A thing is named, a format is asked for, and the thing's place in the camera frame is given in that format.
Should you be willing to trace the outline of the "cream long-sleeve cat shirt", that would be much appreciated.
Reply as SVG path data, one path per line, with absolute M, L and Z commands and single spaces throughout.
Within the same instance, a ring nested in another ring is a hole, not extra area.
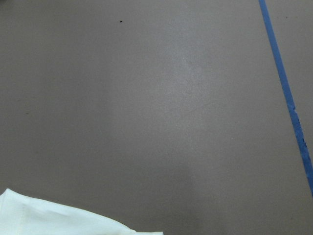
M 2 235 L 136 235 L 126 225 L 83 209 L 21 195 L 0 196 Z

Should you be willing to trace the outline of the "brown table mat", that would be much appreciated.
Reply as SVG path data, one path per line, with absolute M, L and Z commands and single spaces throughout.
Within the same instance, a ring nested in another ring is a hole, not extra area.
M 3 0 L 0 188 L 166 235 L 310 235 L 256 0 Z

